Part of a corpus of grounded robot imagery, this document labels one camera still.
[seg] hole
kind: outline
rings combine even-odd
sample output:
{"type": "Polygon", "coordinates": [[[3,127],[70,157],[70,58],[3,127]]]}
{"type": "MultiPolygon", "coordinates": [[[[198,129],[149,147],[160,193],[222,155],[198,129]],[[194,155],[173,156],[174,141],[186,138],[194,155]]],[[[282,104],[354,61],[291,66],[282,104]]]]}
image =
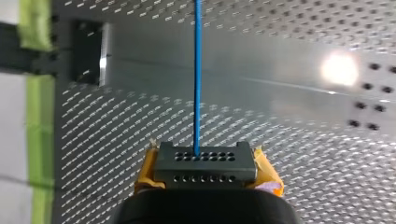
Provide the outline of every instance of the hole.
{"type": "Polygon", "coordinates": [[[396,66],[392,66],[392,67],[389,69],[389,71],[390,71],[391,73],[396,74],[396,66]]]}
{"type": "Polygon", "coordinates": [[[225,182],[226,180],[227,180],[227,178],[224,175],[220,176],[220,179],[219,179],[220,182],[225,182]]]}
{"type": "Polygon", "coordinates": [[[364,88],[365,90],[369,91],[373,88],[373,84],[364,83],[363,85],[361,85],[361,87],[364,88]]]}
{"type": "Polygon", "coordinates": [[[357,102],[357,103],[355,103],[355,106],[358,109],[364,109],[364,108],[366,108],[367,105],[365,103],[362,103],[362,102],[357,102]]]}
{"type": "Polygon", "coordinates": [[[207,176],[205,176],[205,175],[203,175],[203,176],[201,176],[201,182],[203,182],[203,183],[205,183],[205,182],[207,182],[207,176]]]}
{"type": "Polygon", "coordinates": [[[52,43],[55,43],[56,41],[58,41],[58,36],[57,35],[51,35],[50,36],[50,40],[52,41],[52,43]]]}
{"type": "Polygon", "coordinates": [[[382,92],[393,93],[393,88],[392,87],[383,87],[382,92]]]}
{"type": "Polygon", "coordinates": [[[381,67],[378,63],[370,63],[369,66],[373,70],[378,70],[381,67]]]}
{"type": "Polygon", "coordinates": [[[218,177],[215,175],[210,176],[210,182],[216,182],[218,181],[218,177]]]}
{"type": "Polygon", "coordinates": [[[58,21],[59,21],[59,16],[58,16],[58,15],[52,15],[52,16],[50,17],[50,20],[51,20],[52,22],[58,22],[58,21]]]}
{"type": "Polygon", "coordinates": [[[234,181],[235,181],[235,176],[233,176],[233,175],[231,175],[229,178],[228,178],[228,181],[229,182],[231,182],[231,183],[233,183],[234,181]]]}
{"type": "Polygon", "coordinates": [[[56,61],[56,60],[58,59],[58,53],[52,52],[52,53],[49,55],[49,58],[50,58],[52,61],[56,61]]]}
{"type": "Polygon", "coordinates": [[[349,124],[350,126],[352,126],[352,127],[355,127],[355,128],[361,126],[361,124],[360,124],[358,121],[354,120],[354,119],[350,120],[350,121],[348,122],[348,124],[349,124]]]}
{"type": "Polygon", "coordinates": [[[367,128],[372,130],[372,131],[378,131],[379,130],[379,126],[374,124],[374,123],[368,123],[367,124],[367,128]]]}
{"type": "Polygon", "coordinates": [[[376,110],[378,112],[385,112],[386,108],[382,105],[375,105],[374,110],[376,110]]]}

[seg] black object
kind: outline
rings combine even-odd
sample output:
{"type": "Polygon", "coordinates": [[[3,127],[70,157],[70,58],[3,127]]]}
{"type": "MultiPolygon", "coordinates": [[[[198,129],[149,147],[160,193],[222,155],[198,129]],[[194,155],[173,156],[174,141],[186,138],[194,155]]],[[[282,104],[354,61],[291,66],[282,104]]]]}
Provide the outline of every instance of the black object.
{"type": "Polygon", "coordinates": [[[39,52],[21,48],[17,26],[0,22],[0,70],[5,72],[34,72],[34,60],[39,52]]]}
{"type": "Polygon", "coordinates": [[[256,180],[257,168],[247,142],[200,149],[195,157],[192,147],[161,143],[154,180],[164,182],[168,189],[241,189],[256,180]]]}
{"type": "Polygon", "coordinates": [[[151,189],[122,203],[114,224],[301,223],[277,196],[254,189],[151,189]]]}
{"type": "Polygon", "coordinates": [[[73,21],[72,25],[72,79],[99,85],[103,24],[73,21]]]}

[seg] perforated metal panel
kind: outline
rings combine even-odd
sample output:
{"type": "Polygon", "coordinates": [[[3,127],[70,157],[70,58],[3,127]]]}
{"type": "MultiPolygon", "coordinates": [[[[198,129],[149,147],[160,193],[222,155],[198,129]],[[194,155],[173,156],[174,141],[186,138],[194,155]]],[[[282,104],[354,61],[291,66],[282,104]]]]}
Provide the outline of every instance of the perforated metal panel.
{"type": "MultiPolygon", "coordinates": [[[[193,24],[192,1],[63,1],[67,7],[88,7],[105,14],[193,24]]],[[[206,0],[203,7],[205,27],[396,54],[393,0],[206,0]]]]}
{"type": "MultiPolygon", "coordinates": [[[[191,145],[192,1],[54,5],[61,18],[111,21],[106,83],[127,91],[64,89],[55,223],[109,223],[150,137],[191,145]]],[[[203,146],[263,144],[306,223],[396,222],[395,6],[203,1],[203,146]],[[323,77],[333,55],[353,59],[354,83],[323,77]]]]}
{"type": "MultiPolygon", "coordinates": [[[[62,102],[57,223],[109,223],[134,191],[151,137],[191,145],[192,102],[76,85],[63,91],[62,102]]],[[[285,182],[285,199],[304,222],[396,220],[395,142],[227,106],[202,109],[203,146],[263,144],[285,182]]]]}

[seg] yellow tape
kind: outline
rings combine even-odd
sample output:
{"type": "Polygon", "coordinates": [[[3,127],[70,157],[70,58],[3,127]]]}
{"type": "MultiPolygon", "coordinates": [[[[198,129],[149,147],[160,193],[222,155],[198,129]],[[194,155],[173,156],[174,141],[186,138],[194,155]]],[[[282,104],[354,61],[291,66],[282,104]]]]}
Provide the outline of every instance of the yellow tape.
{"type": "Polygon", "coordinates": [[[51,51],[50,0],[20,0],[18,29],[23,48],[51,51]]]}

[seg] blue wire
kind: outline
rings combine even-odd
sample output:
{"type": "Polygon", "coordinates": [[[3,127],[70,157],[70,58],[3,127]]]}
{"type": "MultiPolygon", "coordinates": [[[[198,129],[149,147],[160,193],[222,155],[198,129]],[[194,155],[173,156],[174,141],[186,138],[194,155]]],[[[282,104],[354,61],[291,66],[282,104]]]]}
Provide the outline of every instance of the blue wire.
{"type": "Polygon", "coordinates": [[[195,60],[194,60],[194,154],[199,156],[200,137],[200,103],[201,103],[201,73],[202,73],[202,22],[201,0],[195,0],[195,60]]]}

